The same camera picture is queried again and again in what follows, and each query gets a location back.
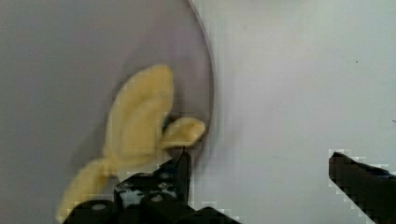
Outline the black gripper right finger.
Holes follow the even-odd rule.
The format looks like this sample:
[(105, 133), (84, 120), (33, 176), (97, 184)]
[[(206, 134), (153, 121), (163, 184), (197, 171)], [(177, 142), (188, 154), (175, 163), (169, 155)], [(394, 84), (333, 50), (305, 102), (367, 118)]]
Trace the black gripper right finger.
[(396, 179), (388, 170), (334, 152), (329, 158), (330, 180), (374, 224), (395, 224)]

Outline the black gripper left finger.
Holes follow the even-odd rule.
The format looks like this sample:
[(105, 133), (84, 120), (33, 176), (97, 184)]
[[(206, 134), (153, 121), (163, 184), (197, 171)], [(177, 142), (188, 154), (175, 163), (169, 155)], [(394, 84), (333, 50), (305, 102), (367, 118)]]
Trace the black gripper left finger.
[(183, 148), (152, 172), (138, 172), (118, 183), (113, 199), (76, 202), (63, 224), (242, 224), (206, 206), (189, 206), (191, 155)]

